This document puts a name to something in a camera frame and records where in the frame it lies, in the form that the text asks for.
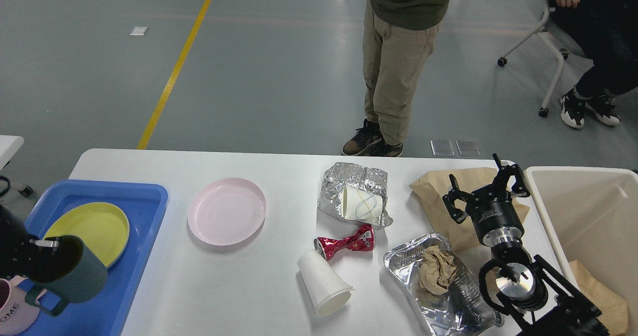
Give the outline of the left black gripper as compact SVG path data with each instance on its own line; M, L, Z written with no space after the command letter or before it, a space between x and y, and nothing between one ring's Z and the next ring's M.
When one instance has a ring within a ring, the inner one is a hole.
M0 207L0 277L15 276L30 278L38 273L39 252L57 251L60 237L45 238L30 234L22 220L16 218L6 207Z

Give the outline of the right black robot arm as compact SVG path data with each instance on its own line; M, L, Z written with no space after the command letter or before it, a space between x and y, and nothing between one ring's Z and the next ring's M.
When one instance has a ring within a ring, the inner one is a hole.
M517 164L503 165L493 155L497 173L490 184L462 191L450 174L442 198L458 224L470 218L478 241L492 259L479 272L480 293L495 311L515 320L522 336L608 336L602 312L576 286L522 244L524 227L513 206L529 190Z

